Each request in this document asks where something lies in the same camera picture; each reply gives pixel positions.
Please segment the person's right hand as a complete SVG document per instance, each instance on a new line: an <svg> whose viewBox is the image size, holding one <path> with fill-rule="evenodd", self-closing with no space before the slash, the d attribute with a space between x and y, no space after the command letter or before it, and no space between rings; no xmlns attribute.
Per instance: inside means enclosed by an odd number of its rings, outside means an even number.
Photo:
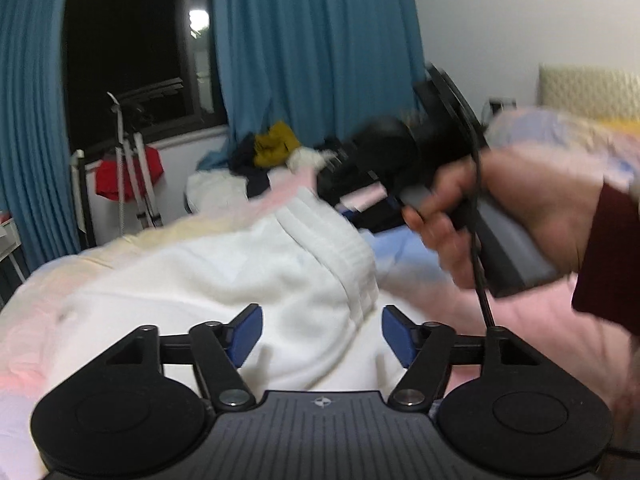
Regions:
<svg viewBox="0 0 640 480"><path fill-rule="evenodd" d="M482 185L533 237L541 252L563 275L577 273L585 258L602 183L562 174L511 150L480 155ZM411 231L424 246L437 252L442 270L454 284L475 285L471 262L471 234L456 231L447 212L475 184L475 165L463 159L440 168L435 185L419 208L402 212Z"/></svg>

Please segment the dark red sleeve forearm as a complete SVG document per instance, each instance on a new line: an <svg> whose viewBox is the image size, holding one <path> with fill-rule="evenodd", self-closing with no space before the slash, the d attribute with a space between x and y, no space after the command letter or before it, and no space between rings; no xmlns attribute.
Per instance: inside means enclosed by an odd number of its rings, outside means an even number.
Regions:
<svg viewBox="0 0 640 480"><path fill-rule="evenodd" d="M639 203L608 184L592 220L572 306L639 333Z"/></svg>

